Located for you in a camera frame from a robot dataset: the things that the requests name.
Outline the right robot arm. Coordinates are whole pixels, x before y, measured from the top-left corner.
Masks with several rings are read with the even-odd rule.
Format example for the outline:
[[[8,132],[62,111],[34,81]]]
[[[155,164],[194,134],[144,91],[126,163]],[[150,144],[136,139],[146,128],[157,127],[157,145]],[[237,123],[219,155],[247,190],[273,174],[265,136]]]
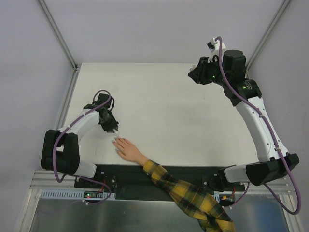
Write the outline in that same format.
[[[214,57],[201,57],[188,76],[197,84],[216,83],[242,116],[257,152],[258,162],[229,166],[219,171],[217,185],[229,190],[235,182],[250,182],[260,186],[287,176],[298,163],[296,153],[291,154],[276,134],[267,115],[258,84],[246,77],[246,57],[239,50],[227,50],[223,54],[223,70]]]

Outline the yellow plaid sleeve forearm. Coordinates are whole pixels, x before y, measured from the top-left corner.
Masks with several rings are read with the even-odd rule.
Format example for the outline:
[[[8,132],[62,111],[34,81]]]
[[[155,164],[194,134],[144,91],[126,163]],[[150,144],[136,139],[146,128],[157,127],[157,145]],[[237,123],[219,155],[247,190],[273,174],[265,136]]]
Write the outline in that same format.
[[[163,166],[152,160],[146,162],[143,172],[150,176],[151,181],[165,191],[186,215],[196,219],[203,231],[236,230],[233,220],[226,211],[202,188],[175,178]]]

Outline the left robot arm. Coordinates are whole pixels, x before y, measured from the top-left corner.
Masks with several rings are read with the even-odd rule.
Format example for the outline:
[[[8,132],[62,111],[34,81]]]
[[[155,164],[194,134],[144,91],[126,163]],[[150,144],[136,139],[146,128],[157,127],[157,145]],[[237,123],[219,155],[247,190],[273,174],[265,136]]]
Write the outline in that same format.
[[[57,182],[61,183],[65,176],[71,175],[85,177],[91,188],[101,185],[102,176],[96,172],[97,166],[81,160],[79,141],[96,125],[106,133],[118,131],[119,123],[112,114],[114,104],[110,92],[100,90],[67,126],[45,133],[41,167],[53,171]]]

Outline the mannequin hand with painted nails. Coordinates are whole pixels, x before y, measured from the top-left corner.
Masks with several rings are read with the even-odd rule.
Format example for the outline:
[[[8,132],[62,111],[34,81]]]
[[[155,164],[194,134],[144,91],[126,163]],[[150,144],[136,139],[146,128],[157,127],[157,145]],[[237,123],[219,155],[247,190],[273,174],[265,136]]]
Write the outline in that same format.
[[[134,162],[140,166],[144,166],[148,161],[148,158],[144,156],[129,140],[115,137],[112,143],[116,147],[116,153],[122,159]]]

